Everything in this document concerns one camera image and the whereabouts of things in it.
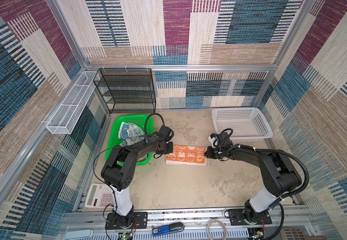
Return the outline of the orange bunny pattern towel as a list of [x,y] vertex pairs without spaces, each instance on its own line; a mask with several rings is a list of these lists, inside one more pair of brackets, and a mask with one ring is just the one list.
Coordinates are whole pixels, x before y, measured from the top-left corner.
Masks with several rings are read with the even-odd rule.
[[174,145],[173,152],[166,155],[166,164],[206,166],[206,147]]

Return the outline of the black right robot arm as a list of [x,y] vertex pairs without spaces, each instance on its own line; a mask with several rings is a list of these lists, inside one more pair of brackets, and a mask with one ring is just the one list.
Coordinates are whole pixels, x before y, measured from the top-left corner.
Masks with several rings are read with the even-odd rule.
[[208,138],[211,146],[204,155],[219,161],[242,161],[260,169],[263,187],[244,204],[239,215],[248,225],[254,225],[268,214],[281,200],[301,193],[309,183],[306,166],[295,156],[282,150],[257,149],[236,144],[230,140],[232,129]]

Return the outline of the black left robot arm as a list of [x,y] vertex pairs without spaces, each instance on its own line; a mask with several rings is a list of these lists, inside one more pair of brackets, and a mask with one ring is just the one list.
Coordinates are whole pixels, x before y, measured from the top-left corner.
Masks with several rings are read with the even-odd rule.
[[173,152],[174,131],[161,126],[156,133],[146,135],[136,144],[120,147],[115,146],[104,164],[101,177],[104,183],[115,192],[115,213],[125,217],[133,211],[129,186],[134,178],[137,161],[150,153],[168,155]]

